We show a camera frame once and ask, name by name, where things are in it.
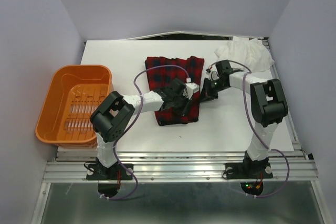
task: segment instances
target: orange bin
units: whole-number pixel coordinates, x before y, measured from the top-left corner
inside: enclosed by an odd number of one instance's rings
[[[35,129],[42,142],[62,147],[93,147],[90,116],[113,90],[110,70],[100,65],[59,69],[51,81]]]

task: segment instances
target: white cloth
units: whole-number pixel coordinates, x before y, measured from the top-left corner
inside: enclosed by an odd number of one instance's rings
[[[259,39],[249,40],[235,36],[233,40],[226,42],[215,50],[219,60],[237,61],[249,67],[252,72],[268,70],[274,64],[271,54]],[[234,63],[231,66],[243,69]]]

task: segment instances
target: white wall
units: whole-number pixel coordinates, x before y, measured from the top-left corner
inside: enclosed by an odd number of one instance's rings
[[[288,1],[62,0],[85,40],[176,30],[268,37]]]
[[[270,47],[294,124],[336,221],[336,0],[290,0]]]
[[[51,146],[34,129],[53,73],[82,40],[60,0],[0,0],[0,223],[30,223]]]

